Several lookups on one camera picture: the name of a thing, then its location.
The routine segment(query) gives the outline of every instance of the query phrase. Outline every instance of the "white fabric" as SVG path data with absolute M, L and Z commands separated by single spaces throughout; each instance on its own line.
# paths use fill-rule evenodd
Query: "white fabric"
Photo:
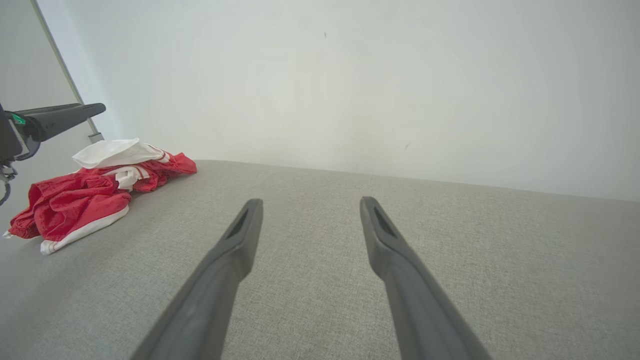
M 44 240 L 40 244 L 40 252 L 44 255 L 53 254 L 54 252 L 60 250 L 61 248 L 67 246 L 68 244 L 84 238 L 85 236 L 94 233 L 102 228 L 105 228 L 122 218 L 129 212 L 129 205 L 127 205 L 124 209 L 118 211 L 117 213 L 113 213 L 111 215 L 107 215 L 104 218 L 100 218 L 98 220 L 92 221 L 85 226 L 80 227 L 79 229 L 73 230 L 71 233 L 65 236 L 64 239 L 60 241 L 50 241 Z
M 169 155 L 151 145 L 132 140 L 102 140 L 91 144 L 73 155 L 73 160 L 83 168 L 114 167 L 143 163 L 148 160 L 169 161 Z
M 123 190 L 133 190 L 133 186 L 136 184 L 136 181 L 141 179 L 148 179 L 149 172 L 143 167 L 130 166 L 130 167 L 121 167 L 115 170 L 109 171 L 104 176 L 108 175 L 116 175 L 116 181 L 118 181 L 118 189 Z

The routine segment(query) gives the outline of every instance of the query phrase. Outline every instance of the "white trim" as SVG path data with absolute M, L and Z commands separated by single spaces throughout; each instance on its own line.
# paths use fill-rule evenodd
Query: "white trim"
M 166 151 L 164 151 L 162 149 L 158 149 L 157 147 L 155 147 L 155 146 L 153 146 L 153 145 L 151 145 L 149 143 L 145 143 L 145 145 L 147 145 L 149 147 L 153 147 L 155 150 L 158 150 L 161 153 L 160 156 L 158 156 L 157 159 L 154 159 L 157 162 L 162 163 L 162 164 L 166 164 L 166 163 L 169 162 L 169 160 L 171 160 L 171 157 L 169 156 L 168 152 L 166 152 Z
M 134 166 L 134 167 L 137 168 L 138 170 L 140 170 L 140 173 L 142 174 L 142 178 L 143 179 L 148 179 L 148 178 L 151 177 L 151 175 L 149 175 L 149 172 L 145 168 L 137 167 L 137 166 Z
M 135 170 L 136 170 L 135 166 L 129 165 L 129 166 L 126 166 L 126 167 L 119 167 L 119 168 L 117 168 L 115 170 L 111 170 L 109 172 L 105 172 L 102 176 L 118 175 L 121 172 L 131 172 L 132 174 L 135 174 L 136 173 Z
M 67 246 L 68 244 L 84 238 L 85 236 L 94 233 L 100 229 L 103 229 L 118 219 L 122 218 L 129 212 L 129 205 L 126 205 L 124 209 L 118 211 L 117 213 L 113 213 L 105 216 L 104 218 L 100 218 L 98 220 L 94 220 L 85 226 L 80 227 L 79 229 L 73 230 L 71 233 L 68 233 L 64 239 L 60 241 L 51 241 L 45 240 L 40 244 L 40 252 L 43 255 L 50 255 L 54 252 L 60 250 L 61 248 Z

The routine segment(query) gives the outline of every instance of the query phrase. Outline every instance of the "green light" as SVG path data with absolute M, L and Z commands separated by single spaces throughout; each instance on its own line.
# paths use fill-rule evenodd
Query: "green light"
M 21 118 L 21 117 L 19 117 L 18 115 L 16 115 L 16 114 L 12 114 L 12 115 L 13 115 L 13 119 L 14 119 L 15 121 L 17 121 L 17 122 L 18 122 L 18 124 L 22 124 L 22 125 L 24 125 L 24 124 L 26 123 L 26 121 L 24 121 L 24 119 L 23 119 L 23 118 Z

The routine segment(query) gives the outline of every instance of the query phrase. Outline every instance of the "clothing pile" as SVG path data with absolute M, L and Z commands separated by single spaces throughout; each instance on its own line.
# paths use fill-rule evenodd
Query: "clothing pile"
M 129 192 L 151 192 L 169 177 L 197 171 L 183 153 L 171 155 L 137 138 L 97 142 L 73 159 L 82 166 L 77 172 L 31 185 L 29 208 L 11 220 L 5 237 L 42 235 L 40 252 L 52 254 L 125 216 Z

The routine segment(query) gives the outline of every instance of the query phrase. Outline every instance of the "gray upholstered surface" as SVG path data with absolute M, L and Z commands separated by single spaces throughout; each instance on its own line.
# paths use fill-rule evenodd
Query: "gray upholstered surface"
M 497 359 L 640 358 L 640 203 L 198 161 L 51 255 L 0 243 L 1 359 L 127 359 L 246 199 L 264 199 L 225 359 L 399 357 L 358 217 L 375 196 Z

